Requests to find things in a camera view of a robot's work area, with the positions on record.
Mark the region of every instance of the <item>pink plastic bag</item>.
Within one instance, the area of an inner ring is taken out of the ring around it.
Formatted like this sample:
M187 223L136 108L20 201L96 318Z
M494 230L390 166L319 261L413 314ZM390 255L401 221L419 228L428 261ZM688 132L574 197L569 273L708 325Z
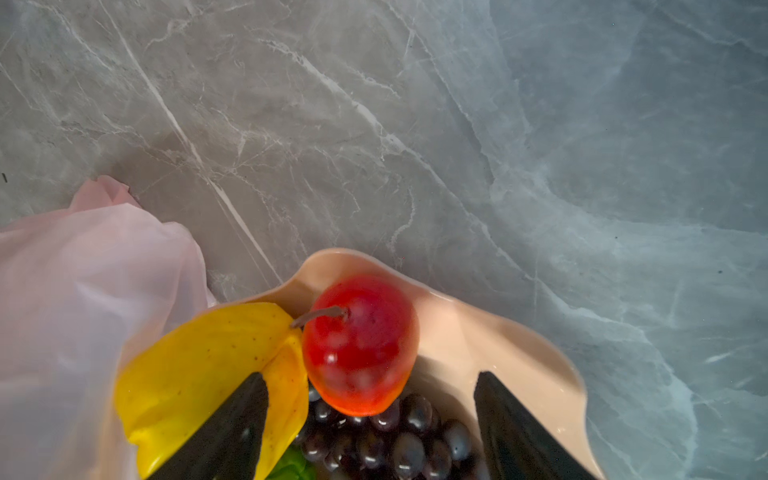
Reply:
M212 302L189 231L110 177L1 229L0 478L138 478L116 373Z

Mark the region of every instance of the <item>gray marble surface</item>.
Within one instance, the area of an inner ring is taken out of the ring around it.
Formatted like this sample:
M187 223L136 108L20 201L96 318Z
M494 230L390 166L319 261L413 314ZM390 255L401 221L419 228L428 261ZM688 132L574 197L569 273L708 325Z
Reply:
M763 0L1 0L0 223L110 174L236 299L350 247L562 348L609 478L768 478Z

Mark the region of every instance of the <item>green leaf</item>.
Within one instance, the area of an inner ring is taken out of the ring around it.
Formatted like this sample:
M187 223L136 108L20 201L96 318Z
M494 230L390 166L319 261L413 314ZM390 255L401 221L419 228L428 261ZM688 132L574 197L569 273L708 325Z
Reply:
M317 473L296 447L290 446L275 464L266 480L315 480Z

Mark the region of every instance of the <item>red apple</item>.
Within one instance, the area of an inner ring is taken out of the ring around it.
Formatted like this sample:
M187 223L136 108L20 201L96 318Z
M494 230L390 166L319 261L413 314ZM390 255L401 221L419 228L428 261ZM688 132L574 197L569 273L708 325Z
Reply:
M402 392L416 361L413 305L385 280L353 276L323 292L304 319L312 317L302 347L319 394L346 415L383 412Z

